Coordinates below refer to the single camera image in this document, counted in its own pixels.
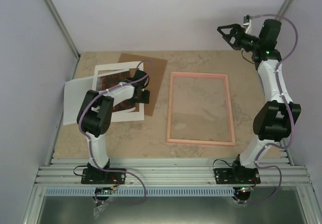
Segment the white mat board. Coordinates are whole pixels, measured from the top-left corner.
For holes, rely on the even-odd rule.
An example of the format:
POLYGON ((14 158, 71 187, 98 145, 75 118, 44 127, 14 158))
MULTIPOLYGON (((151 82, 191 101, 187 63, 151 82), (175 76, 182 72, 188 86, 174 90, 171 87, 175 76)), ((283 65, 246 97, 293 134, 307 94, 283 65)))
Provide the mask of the white mat board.
MULTIPOLYGON (((140 61, 130 61, 130 62, 123 62, 123 63, 112 63, 112 64, 101 64, 96 65, 94 70, 93 82, 92 82, 92 89, 95 90, 96 86, 98 85, 98 77, 100 71, 110 71, 114 73, 120 70, 130 70, 136 69, 137 67, 140 70, 144 70, 143 64, 138 66, 140 61)), ((138 111, 118 111, 113 112, 111 122, 127 122, 127 121, 140 121, 144 120, 144 104, 139 103, 138 107, 134 108, 138 111)))

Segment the red black photo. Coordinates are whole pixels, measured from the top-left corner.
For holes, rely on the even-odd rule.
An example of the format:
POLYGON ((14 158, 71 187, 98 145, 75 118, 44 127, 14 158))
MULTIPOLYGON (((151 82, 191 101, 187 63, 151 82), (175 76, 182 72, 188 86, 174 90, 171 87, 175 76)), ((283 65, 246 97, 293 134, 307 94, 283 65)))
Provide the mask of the red black photo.
MULTIPOLYGON (((109 89, 117 84, 119 84, 124 79, 130 78, 130 70, 123 69, 117 71, 106 71, 105 73, 98 75, 97 83, 95 90, 103 91, 105 89, 109 89)), ((113 107, 113 112, 135 112, 136 106, 135 104, 131 104, 129 100, 124 100, 123 102, 115 105, 113 107)))

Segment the clear acrylic sheet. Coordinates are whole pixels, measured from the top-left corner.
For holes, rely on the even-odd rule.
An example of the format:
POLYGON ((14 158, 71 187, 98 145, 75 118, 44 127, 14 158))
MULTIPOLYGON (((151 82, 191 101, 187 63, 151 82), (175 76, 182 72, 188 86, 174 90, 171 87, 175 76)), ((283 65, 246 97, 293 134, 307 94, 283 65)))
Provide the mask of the clear acrylic sheet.
POLYGON ((230 141, 222 79, 175 77, 171 138, 230 141))

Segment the white paper sheet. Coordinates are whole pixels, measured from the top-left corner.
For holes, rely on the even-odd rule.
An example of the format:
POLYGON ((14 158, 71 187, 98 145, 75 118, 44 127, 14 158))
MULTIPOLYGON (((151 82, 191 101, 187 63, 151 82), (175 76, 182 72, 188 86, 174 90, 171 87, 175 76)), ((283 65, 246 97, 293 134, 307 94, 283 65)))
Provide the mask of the white paper sheet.
POLYGON ((73 79, 65 83, 63 102, 63 125, 76 123, 86 92, 91 89, 93 76, 73 79))

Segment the pink picture frame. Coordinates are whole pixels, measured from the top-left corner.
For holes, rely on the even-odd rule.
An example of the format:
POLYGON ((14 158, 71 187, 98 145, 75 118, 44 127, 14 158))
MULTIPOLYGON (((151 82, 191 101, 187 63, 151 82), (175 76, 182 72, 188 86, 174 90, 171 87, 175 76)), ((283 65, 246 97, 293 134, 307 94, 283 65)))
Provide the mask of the pink picture frame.
POLYGON ((236 146, 235 132, 233 125, 233 116, 231 108, 231 97, 229 89, 228 75, 223 73, 200 73, 200 72, 180 72, 172 71, 170 76, 169 87, 169 107, 168 107, 168 121, 167 121, 167 143, 180 144, 196 144, 196 145, 211 145, 211 146, 236 146), (222 79, 224 82, 226 109, 228 117, 229 137, 230 141, 210 141, 210 140, 189 140, 189 139, 174 139, 171 138, 172 133, 172 113, 173 113, 173 96, 174 96, 174 80, 175 77, 189 77, 189 78, 206 78, 206 79, 222 79))

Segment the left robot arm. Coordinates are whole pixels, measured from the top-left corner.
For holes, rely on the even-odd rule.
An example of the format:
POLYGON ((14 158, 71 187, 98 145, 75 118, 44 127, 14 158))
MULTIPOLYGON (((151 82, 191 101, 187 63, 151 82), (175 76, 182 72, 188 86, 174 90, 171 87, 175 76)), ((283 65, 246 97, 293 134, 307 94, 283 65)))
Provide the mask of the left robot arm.
POLYGON ((87 138, 90 153, 87 167, 81 174, 82 184, 124 184, 127 170, 110 167, 105 134, 116 105, 125 100, 149 103, 149 91, 145 90, 148 83, 149 75, 137 69, 133 77, 123 78, 115 86, 86 92, 76 120, 80 132, 87 138))

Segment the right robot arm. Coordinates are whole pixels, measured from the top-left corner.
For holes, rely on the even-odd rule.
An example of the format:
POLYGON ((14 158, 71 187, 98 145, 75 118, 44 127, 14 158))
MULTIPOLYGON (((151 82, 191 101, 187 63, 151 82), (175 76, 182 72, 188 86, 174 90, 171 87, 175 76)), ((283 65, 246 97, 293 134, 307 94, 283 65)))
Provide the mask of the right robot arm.
POLYGON ((217 31, 236 51, 252 54, 252 62, 259 74, 265 105, 253 121, 254 138, 239 154, 229 168, 214 168, 217 184, 259 184, 259 161, 272 147, 281 148, 280 141, 288 138, 301 113, 301 106, 289 96, 282 74, 282 57, 275 48, 282 23, 266 19, 258 36, 249 33, 250 19, 246 25, 219 26, 217 31))

